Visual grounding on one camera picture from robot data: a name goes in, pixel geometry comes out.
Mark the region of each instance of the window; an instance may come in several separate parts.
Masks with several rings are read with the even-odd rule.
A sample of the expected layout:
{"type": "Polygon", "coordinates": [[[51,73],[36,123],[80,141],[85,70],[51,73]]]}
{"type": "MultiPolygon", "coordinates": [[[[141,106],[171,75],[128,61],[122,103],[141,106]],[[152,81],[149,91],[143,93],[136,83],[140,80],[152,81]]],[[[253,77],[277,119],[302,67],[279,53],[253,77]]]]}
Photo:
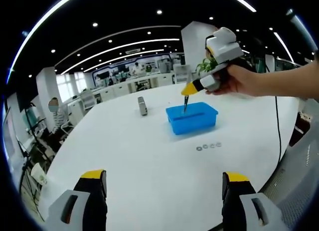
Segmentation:
{"type": "Polygon", "coordinates": [[[58,84],[61,101],[64,102],[74,96],[71,85],[70,75],[57,75],[56,83],[58,84]]]}
{"type": "Polygon", "coordinates": [[[79,93],[81,93],[85,88],[87,88],[84,73],[83,72],[77,72],[74,73],[76,87],[78,88],[79,93]]]}

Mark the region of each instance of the white table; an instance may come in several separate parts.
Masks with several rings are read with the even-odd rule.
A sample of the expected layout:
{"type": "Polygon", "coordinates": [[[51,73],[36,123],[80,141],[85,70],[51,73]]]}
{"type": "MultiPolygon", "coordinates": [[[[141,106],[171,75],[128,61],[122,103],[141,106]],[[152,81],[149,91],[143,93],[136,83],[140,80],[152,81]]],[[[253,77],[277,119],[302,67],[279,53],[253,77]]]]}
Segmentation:
{"type": "MultiPolygon", "coordinates": [[[[189,102],[218,110],[210,131],[176,136],[165,109],[182,105],[184,84],[159,87],[95,106],[63,143],[48,171],[39,209],[73,189],[89,170],[107,171],[108,231],[207,231],[222,222],[222,173],[249,177],[259,191],[278,161],[274,97],[241,98],[200,92],[189,102]],[[148,115],[139,113],[143,96],[148,115]],[[220,142],[219,148],[196,147],[220,142]]],[[[288,145],[298,100],[279,97],[282,150],[288,145]]]]}

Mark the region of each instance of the black cable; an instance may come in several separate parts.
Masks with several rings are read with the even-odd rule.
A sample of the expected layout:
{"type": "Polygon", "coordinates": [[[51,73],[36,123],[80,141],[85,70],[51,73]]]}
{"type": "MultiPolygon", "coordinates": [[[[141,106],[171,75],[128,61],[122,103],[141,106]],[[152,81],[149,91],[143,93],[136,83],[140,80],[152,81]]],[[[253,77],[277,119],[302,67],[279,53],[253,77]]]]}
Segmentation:
{"type": "MultiPolygon", "coordinates": [[[[266,69],[268,70],[268,72],[270,73],[270,70],[266,64],[266,61],[265,61],[265,66],[266,66],[266,69]]],[[[280,163],[280,158],[281,158],[281,135],[280,135],[280,128],[279,128],[279,115],[278,115],[278,101],[277,101],[277,96],[275,96],[275,104],[276,104],[276,116],[277,116],[277,129],[278,129],[278,136],[279,136],[279,158],[278,158],[278,162],[277,162],[277,166],[276,168],[279,166],[279,163],[280,163]]]]}
{"type": "Polygon", "coordinates": [[[28,187],[29,187],[29,189],[30,189],[30,191],[31,191],[31,196],[32,196],[32,199],[33,199],[33,203],[34,203],[34,205],[35,205],[35,208],[36,208],[36,210],[37,210],[37,212],[38,212],[40,218],[41,218],[42,221],[44,222],[44,218],[42,217],[42,215],[41,215],[41,213],[40,213],[40,211],[39,211],[39,209],[38,209],[38,206],[37,206],[37,204],[36,204],[36,202],[35,202],[29,177],[28,177],[28,175],[26,175],[25,177],[26,177],[26,183],[27,183],[27,185],[28,185],[28,187]]]}

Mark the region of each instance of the blue plastic container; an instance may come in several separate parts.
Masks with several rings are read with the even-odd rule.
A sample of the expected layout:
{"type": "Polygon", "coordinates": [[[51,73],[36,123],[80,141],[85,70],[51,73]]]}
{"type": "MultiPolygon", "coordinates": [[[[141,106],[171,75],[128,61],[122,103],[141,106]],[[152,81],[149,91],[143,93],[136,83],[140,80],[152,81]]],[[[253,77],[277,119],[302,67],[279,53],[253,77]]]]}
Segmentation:
{"type": "Polygon", "coordinates": [[[183,105],[167,108],[166,113],[173,132],[182,135],[215,126],[218,111],[199,102],[188,104],[186,113],[183,105]]]}

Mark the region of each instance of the person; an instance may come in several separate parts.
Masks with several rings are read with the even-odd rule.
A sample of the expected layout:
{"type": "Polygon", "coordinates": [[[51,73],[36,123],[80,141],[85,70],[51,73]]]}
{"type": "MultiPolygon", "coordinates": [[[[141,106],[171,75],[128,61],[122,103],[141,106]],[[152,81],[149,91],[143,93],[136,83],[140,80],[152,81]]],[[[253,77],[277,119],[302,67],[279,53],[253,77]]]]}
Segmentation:
{"type": "Polygon", "coordinates": [[[138,75],[140,74],[142,71],[141,71],[141,68],[139,66],[139,63],[138,62],[135,62],[133,68],[132,68],[132,75],[138,75]]]}
{"type": "Polygon", "coordinates": [[[231,65],[227,70],[230,75],[228,82],[216,91],[206,91],[206,94],[222,95],[237,92],[251,96],[319,98],[318,61],[292,70],[263,74],[251,72],[237,65],[231,65]]]}
{"type": "Polygon", "coordinates": [[[49,107],[49,110],[53,113],[55,126],[52,130],[52,133],[44,137],[44,139],[54,152],[58,152],[58,150],[61,147],[60,139],[65,134],[61,130],[61,125],[67,122],[67,116],[64,110],[61,107],[59,107],[59,101],[56,97],[53,97],[49,101],[48,107],[49,107]]]}

